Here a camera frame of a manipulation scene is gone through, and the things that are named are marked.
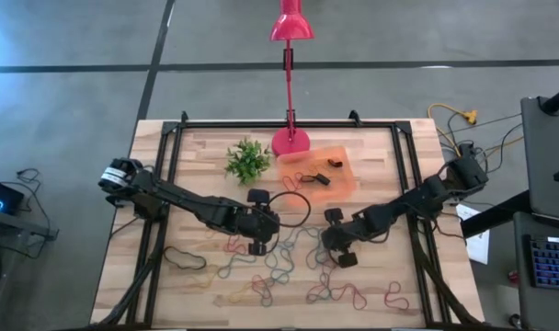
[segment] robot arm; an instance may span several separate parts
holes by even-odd
[[[154,177],[141,162],[126,158],[114,159],[98,185],[109,194],[107,201],[131,201],[135,213],[145,220],[158,222],[164,217],[164,203],[169,203],[192,212],[212,230],[251,238],[251,255],[264,256],[265,244],[280,230],[280,217],[268,206],[269,193],[261,189],[249,190],[247,201],[255,203],[251,207],[225,197],[202,197]]]
[[[439,175],[447,169],[446,179]],[[371,205],[352,215],[352,221],[342,223],[343,212],[339,208],[325,211],[330,226],[321,234],[325,248],[342,255],[338,265],[347,268],[357,265],[355,253],[348,250],[356,240],[373,241],[373,238],[388,234],[396,219],[409,212],[420,211],[419,216],[435,219],[449,199],[464,199],[484,188],[488,177],[477,161],[466,155],[447,163],[424,183],[407,191],[399,198],[383,205]]]

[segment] gray floor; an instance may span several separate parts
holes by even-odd
[[[148,64],[164,8],[165,0],[0,0],[0,65]],[[295,43],[297,62],[559,59],[557,0],[304,0],[304,12],[317,38]],[[279,62],[282,45],[268,41],[277,14],[277,0],[177,0],[161,63]],[[89,320],[114,213],[97,177],[128,153],[146,80],[147,73],[0,74],[0,180],[37,167],[41,201],[61,229],[40,259],[20,263],[0,330]],[[558,90],[559,66],[294,73],[300,118],[343,118],[353,108],[365,118],[425,117],[428,105],[443,102],[478,109],[484,122],[518,113],[521,97]],[[279,71],[159,73],[147,118],[177,119],[182,110],[194,119],[277,118],[285,107]],[[436,112],[441,126],[449,116]],[[492,146],[518,123],[458,139]],[[491,166],[498,162],[492,157]],[[517,143],[472,200],[496,203],[526,188]],[[41,222],[39,213],[26,217]],[[512,237],[511,224],[496,228],[490,264],[473,264],[495,325],[519,309],[506,281],[515,267]]]

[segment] artificial plant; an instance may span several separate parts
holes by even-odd
[[[261,150],[261,143],[258,141],[250,142],[246,137],[234,147],[238,150],[232,152],[228,149],[226,154],[228,165],[224,170],[226,174],[233,174],[240,180],[241,185],[248,185],[261,177],[261,173],[269,169],[269,146]]]

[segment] lamp shade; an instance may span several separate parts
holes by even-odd
[[[302,15],[302,0],[280,0],[281,14],[271,30],[271,40],[313,39],[313,28]]]

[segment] keyboard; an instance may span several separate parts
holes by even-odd
[[[529,237],[532,286],[559,290],[559,238]]]

